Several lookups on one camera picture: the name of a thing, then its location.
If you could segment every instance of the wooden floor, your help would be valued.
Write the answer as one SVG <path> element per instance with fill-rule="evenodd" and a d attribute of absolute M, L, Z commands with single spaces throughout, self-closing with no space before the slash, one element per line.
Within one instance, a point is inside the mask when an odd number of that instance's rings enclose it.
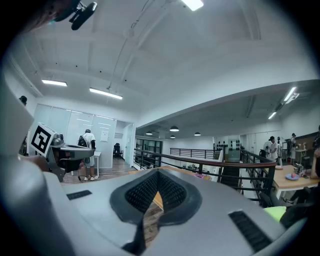
<path fill-rule="evenodd" d="M 130 167 L 129 164 L 127 164 L 122 158 L 114 158 L 112 168 L 99 169 L 99 178 L 97 181 L 100 180 L 108 180 L 124 175 L 129 175 L 129 171 L 136 171 L 133 167 Z M 84 173 L 80 174 L 82 182 L 95 182 L 95 181 L 84 181 Z M 62 185 L 70 185 L 70 184 L 79 184 L 80 181 L 78 179 L 78 172 L 74 171 L 74 176 L 70 173 L 66 173 L 63 182 L 61 182 Z M 158 220 L 160 216 L 163 214 L 163 210 L 156 205 L 154 202 L 151 203 L 150 207 L 144 214 L 143 218 L 143 227 L 144 227 L 144 239 L 145 239 L 145 245 L 148 247 L 150 246 L 153 239 L 158 234 Z"/>

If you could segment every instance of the shorts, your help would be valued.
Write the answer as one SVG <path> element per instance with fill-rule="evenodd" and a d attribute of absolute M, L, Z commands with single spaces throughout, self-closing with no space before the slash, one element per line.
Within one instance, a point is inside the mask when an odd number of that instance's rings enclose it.
<path fill-rule="evenodd" d="M 86 167 L 92 167 L 95 166 L 95 158 L 94 156 L 90 156 L 84 159 L 84 165 Z"/>

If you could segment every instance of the green object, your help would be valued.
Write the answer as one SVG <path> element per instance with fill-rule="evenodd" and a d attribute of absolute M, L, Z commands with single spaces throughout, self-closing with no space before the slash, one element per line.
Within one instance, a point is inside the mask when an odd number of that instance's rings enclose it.
<path fill-rule="evenodd" d="M 275 207 L 264 208 L 264 210 L 268 214 L 270 214 L 277 222 L 280 222 L 280 219 L 285 214 L 287 207 L 275 206 Z"/>

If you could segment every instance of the fluorescent light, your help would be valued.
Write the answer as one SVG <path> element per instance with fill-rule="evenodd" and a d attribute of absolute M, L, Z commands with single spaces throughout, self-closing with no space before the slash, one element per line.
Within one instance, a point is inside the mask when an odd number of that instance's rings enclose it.
<path fill-rule="evenodd" d="M 104 117 L 104 116 L 101 116 L 101 115 L 95 115 L 96 117 L 98 118 L 105 118 L 105 119 L 111 119 L 111 120 L 114 120 L 113 118 L 109 118 L 109 117 Z"/>
<path fill-rule="evenodd" d="M 113 97 L 113 98 L 122 100 L 122 96 L 119 96 L 119 95 L 116 95 L 116 94 L 113 94 L 113 93 L 110 93 L 110 92 L 106 92 L 106 91 L 103 91 L 103 90 L 97 90 L 97 89 L 94 89 L 94 88 L 90 88 L 89 90 L 92 93 L 102 94 L 102 95 L 105 95 L 105 96 L 109 96 L 109 97 Z"/>
<path fill-rule="evenodd" d="M 273 112 L 268 119 L 271 119 L 277 112 Z"/>
<path fill-rule="evenodd" d="M 184 2 L 191 9 L 191 11 L 195 11 L 204 6 L 204 3 L 200 0 L 182 0 L 182 2 Z"/>
<path fill-rule="evenodd" d="M 77 120 L 85 121 L 85 122 L 90 122 L 90 121 L 88 121 L 88 120 L 83 120 L 83 119 L 78 119 L 78 118 L 77 118 Z"/>
<path fill-rule="evenodd" d="M 54 86 L 67 86 L 66 82 L 60 82 L 60 81 L 53 81 L 53 80 L 44 80 L 42 79 L 42 82 L 46 85 L 54 85 Z"/>
<path fill-rule="evenodd" d="M 289 91 L 289 93 L 287 94 L 287 96 L 285 97 L 284 101 L 286 102 L 287 100 L 289 100 L 291 94 L 295 91 L 297 87 L 292 87 L 291 90 Z"/>

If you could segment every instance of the glass wall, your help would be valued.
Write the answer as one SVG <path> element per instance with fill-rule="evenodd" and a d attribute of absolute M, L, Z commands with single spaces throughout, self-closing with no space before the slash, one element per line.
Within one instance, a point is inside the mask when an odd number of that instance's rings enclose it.
<path fill-rule="evenodd" d="M 135 152 L 134 160 L 138 163 L 140 158 L 138 155 L 143 154 L 143 159 L 146 161 L 143 164 L 144 168 L 155 168 L 161 165 L 161 157 L 153 155 L 152 152 L 162 154 L 163 142 L 158 140 L 148 140 L 148 139 L 137 139 L 136 140 L 136 149 L 145 150 L 149 152 Z"/>
<path fill-rule="evenodd" d="M 38 122 L 63 134 L 64 142 L 72 145 L 77 145 L 80 135 L 83 135 L 86 129 L 90 129 L 95 136 L 96 151 L 101 152 L 100 167 L 112 168 L 117 123 L 115 119 L 38 104 L 34 112 L 34 122 L 30 128 L 30 137 L 34 135 Z M 36 152 L 30 145 L 28 149 L 29 155 L 34 156 Z"/>

